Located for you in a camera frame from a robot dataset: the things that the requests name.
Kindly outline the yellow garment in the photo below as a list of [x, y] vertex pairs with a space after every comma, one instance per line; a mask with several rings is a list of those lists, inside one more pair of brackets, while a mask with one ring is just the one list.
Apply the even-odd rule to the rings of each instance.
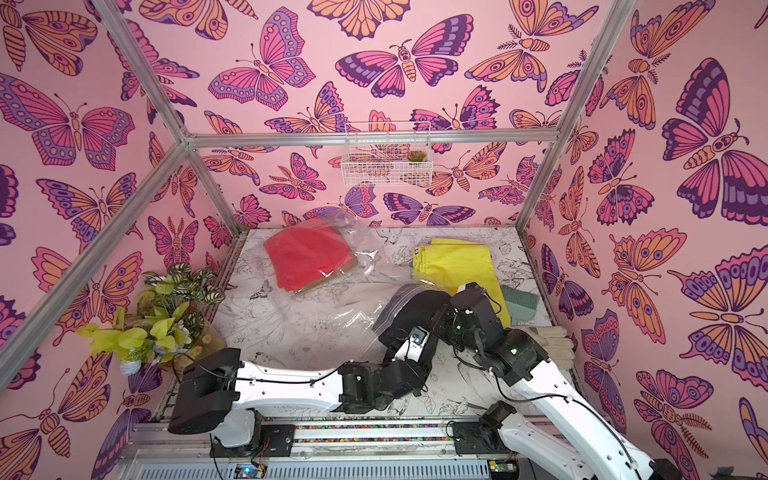
[[496, 275], [490, 247], [458, 239], [435, 238], [413, 251], [413, 272], [451, 295], [469, 283], [483, 287], [497, 302], [497, 316], [504, 327], [511, 326], [501, 284]]

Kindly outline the clear plastic vacuum bag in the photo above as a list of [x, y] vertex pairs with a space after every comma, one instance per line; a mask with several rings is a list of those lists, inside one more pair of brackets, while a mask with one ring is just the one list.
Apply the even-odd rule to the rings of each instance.
[[382, 351], [373, 326], [395, 292], [406, 284], [445, 290], [396, 264], [383, 238], [343, 211], [322, 214], [347, 241], [359, 265], [349, 274], [303, 293], [277, 286], [264, 242], [278, 230], [252, 230], [232, 274], [226, 301], [230, 339], [253, 362], [299, 370], [367, 360]]

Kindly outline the red garment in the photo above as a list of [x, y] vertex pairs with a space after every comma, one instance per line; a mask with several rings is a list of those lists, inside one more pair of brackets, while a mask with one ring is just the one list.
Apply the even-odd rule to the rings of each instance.
[[277, 286], [287, 292], [293, 292], [300, 278], [310, 271], [328, 272], [356, 259], [341, 233], [320, 218], [283, 229], [267, 239], [264, 248]]

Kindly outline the dark grey garment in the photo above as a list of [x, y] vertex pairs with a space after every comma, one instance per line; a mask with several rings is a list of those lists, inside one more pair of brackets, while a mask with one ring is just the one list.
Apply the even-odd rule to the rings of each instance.
[[383, 308], [374, 323], [378, 341], [387, 350], [383, 362], [389, 363], [410, 338], [414, 327], [430, 330], [432, 317], [449, 303], [450, 295], [417, 284], [401, 286]]

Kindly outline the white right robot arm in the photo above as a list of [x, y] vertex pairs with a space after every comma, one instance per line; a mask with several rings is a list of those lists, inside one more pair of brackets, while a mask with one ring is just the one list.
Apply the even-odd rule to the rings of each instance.
[[671, 461], [651, 458], [589, 405], [530, 334], [504, 327], [479, 285], [450, 297], [430, 329], [494, 380], [501, 398], [479, 424], [509, 451], [557, 479], [681, 478]]

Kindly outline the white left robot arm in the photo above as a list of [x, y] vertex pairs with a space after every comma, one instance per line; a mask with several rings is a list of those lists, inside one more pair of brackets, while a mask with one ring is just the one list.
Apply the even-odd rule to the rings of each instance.
[[324, 371], [266, 367], [225, 348], [185, 368], [167, 431], [210, 434], [227, 449], [252, 446], [265, 409], [311, 408], [362, 415], [422, 391], [426, 365], [406, 358], [387, 364], [346, 362]]

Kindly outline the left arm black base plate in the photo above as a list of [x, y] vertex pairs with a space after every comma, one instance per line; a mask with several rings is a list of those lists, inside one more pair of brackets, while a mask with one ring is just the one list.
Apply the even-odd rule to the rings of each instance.
[[257, 424], [251, 440], [242, 446], [224, 447], [214, 439], [211, 458], [289, 457], [293, 448], [296, 426], [293, 424]]

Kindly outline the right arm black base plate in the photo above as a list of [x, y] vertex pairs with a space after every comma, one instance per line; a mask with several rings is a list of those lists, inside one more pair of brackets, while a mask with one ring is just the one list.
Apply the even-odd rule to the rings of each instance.
[[458, 455], [507, 455], [511, 452], [497, 429], [479, 421], [450, 421], [446, 425], [446, 434]]

